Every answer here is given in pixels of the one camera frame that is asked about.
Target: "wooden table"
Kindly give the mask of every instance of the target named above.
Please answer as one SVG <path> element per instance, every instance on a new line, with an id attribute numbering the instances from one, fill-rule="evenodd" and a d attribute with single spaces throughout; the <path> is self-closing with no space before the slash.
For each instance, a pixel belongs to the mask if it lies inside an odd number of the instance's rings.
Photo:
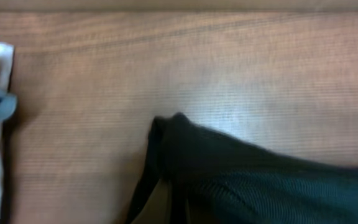
<path id="1" fill-rule="evenodd" d="M 358 166 L 358 13 L 0 13 L 16 48 L 12 223 L 110 223 L 155 115 Z"/>

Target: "dark green knit fabric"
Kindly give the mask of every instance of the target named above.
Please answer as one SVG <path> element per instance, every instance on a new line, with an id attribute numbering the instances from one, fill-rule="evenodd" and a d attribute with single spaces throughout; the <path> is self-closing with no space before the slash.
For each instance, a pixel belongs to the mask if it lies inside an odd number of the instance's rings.
<path id="1" fill-rule="evenodd" d="M 182 114 L 154 119 L 127 223 L 159 179 L 172 183 L 170 223 L 188 223 L 188 207 L 218 223 L 358 223 L 358 169 L 274 154 Z"/>

